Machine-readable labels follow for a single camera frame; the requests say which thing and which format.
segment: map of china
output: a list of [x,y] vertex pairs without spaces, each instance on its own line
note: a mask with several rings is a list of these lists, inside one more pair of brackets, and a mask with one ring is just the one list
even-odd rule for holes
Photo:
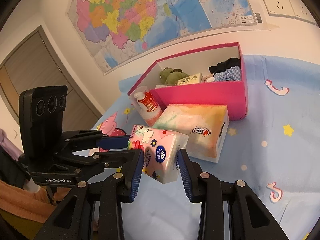
[[88,41],[99,43],[111,35],[124,49],[128,40],[142,40],[155,22],[156,0],[77,0],[77,27]]

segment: white wall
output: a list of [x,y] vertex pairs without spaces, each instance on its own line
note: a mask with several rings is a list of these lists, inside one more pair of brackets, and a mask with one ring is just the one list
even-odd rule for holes
[[[103,113],[119,97],[118,81],[143,73],[154,60],[212,44],[239,41],[243,54],[260,54],[301,59],[320,64],[320,29],[295,19],[267,17],[268,31],[241,31],[208,36],[179,43],[132,61],[104,75],[83,45],[68,19],[71,0],[22,0],[0,32],[0,62],[31,31],[42,25],[52,46],[88,98]],[[0,99],[0,128],[13,140],[18,129]],[[17,137],[14,142],[21,147]]]
[[68,19],[71,0],[41,0],[41,15],[66,60],[104,109],[120,95],[118,81],[143,73],[155,59],[186,49],[239,41],[244,54],[291,57],[320,64],[320,30],[295,19],[268,17],[271,31],[224,33],[187,41],[153,52],[104,76]]

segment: camera lens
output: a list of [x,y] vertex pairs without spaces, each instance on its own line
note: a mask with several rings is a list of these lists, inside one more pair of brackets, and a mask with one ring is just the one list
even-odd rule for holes
[[44,113],[45,104],[43,100],[40,100],[36,107],[37,115],[41,116]]
[[48,110],[50,113],[54,112],[56,110],[57,106],[57,98],[56,97],[50,97],[48,102]]
[[65,102],[66,102],[65,96],[61,96],[59,100],[59,106],[64,107]]

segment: door frame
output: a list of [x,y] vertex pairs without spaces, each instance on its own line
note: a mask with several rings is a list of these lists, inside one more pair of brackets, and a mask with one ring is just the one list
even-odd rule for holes
[[[86,96],[86,94],[81,90],[81,88],[78,86],[78,84],[75,82],[75,80],[72,78],[62,61],[60,60],[59,56],[55,52],[54,48],[52,47],[47,35],[44,32],[44,29],[42,26],[38,26],[34,31],[32,31],[30,34],[28,34],[22,41],[18,43],[17,46],[14,47],[14,49],[5,57],[5,59],[0,64],[0,69],[4,67],[7,60],[15,53],[15,51],[22,46],[31,36],[34,34],[39,33],[42,42],[44,43],[45,47],[47,48],[51,58],[57,65],[57,68],[61,71],[62,75],[66,78],[66,80],[69,82],[71,87],[75,90],[75,92],[78,94],[78,96],[83,100],[85,105],[93,112],[93,114],[99,119],[102,114],[100,111],[95,107],[95,105],[89,100],[89,98]],[[2,100],[4,101],[4,104],[6,105],[7,109],[9,110],[10,114],[14,118],[14,120],[19,124],[19,117],[16,115],[15,111],[13,110],[12,105],[10,104],[9,100],[7,99],[7,96],[4,93],[4,90],[0,84],[0,96]]]

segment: pastel tissue box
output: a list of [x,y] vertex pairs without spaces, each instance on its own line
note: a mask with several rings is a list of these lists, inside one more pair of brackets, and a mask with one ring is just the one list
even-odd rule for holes
[[153,125],[189,135],[189,156],[217,163],[229,125],[227,106],[169,105]]
[[188,135],[175,131],[134,125],[128,149],[142,149],[144,152],[142,171],[165,184],[177,180],[177,153],[186,147],[188,138]]

